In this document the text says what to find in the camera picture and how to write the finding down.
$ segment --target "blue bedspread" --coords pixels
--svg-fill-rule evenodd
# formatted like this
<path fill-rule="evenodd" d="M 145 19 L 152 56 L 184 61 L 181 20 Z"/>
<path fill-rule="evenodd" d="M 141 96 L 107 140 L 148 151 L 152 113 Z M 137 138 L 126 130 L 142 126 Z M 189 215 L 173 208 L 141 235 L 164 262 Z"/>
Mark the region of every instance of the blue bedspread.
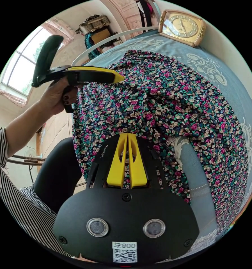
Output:
<path fill-rule="evenodd" d="M 172 57 L 191 67 L 221 90 L 241 124 L 247 143 L 249 174 L 243 207 L 252 193 L 252 100 L 243 84 L 229 67 L 205 49 L 192 48 L 160 36 L 157 30 L 127 40 L 91 60 L 88 65 L 107 67 L 120 60 L 127 50 L 146 50 Z M 176 138 L 173 142 L 176 159 L 189 182 L 191 207 L 200 229 L 200 235 L 187 256 L 213 244 L 225 231 L 217 235 L 211 192 L 196 152 L 185 137 Z"/>

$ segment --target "gold clock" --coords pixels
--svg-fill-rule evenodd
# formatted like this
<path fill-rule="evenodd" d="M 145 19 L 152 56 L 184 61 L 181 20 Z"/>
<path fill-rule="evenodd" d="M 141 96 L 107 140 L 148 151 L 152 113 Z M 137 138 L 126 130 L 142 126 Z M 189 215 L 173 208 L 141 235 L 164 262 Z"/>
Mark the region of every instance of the gold clock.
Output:
<path fill-rule="evenodd" d="M 159 34 L 191 47 L 199 46 L 205 34 L 205 22 L 182 11 L 164 10 L 159 23 Z"/>

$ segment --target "floor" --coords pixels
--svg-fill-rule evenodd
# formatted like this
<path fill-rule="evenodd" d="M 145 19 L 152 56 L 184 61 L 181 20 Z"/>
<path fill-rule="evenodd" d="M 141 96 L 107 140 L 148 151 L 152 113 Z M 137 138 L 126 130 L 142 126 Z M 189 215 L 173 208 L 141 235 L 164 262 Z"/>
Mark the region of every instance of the floor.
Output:
<path fill-rule="evenodd" d="M 72 136 L 72 118 L 71 114 L 65 111 L 50 118 L 44 128 L 42 129 L 42 137 L 39 138 L 39 153 L 43 154 L 46 158 L 52 149 L 64 138 Z M 85 180 L 82 177 L 78 184 L 84 183 Z M 85 185 L 75 188 L 75 192 L 83 191 Z"/>

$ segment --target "black pants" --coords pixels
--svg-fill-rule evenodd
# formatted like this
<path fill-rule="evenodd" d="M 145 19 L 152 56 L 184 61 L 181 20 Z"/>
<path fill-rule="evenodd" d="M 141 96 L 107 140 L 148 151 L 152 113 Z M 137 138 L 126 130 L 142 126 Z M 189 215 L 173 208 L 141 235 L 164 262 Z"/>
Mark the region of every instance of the black pants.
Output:
<path fill-rule="evenodd" d="M 33 189 L 36 195 L 56 214 L 73 195 L 81 178 L 71 137 L 61 140 L 44 161 Z"/>

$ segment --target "basket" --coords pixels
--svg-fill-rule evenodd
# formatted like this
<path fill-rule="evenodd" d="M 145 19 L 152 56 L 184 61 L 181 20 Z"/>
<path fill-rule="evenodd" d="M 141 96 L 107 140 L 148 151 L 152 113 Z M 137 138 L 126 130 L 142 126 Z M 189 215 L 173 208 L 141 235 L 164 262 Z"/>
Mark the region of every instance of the basket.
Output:
<path fill-rule="evenodd" d="M 94 15 L 89 17 L 85 22 L 79 25 L 79 32 L 81 32 L 83 35 L 86 35 L 88 33 L 96 31 L 97 29 L 101 29 L 105 26 L 108 26 L 109 24 L 110 21 L 107 16 Z"/>

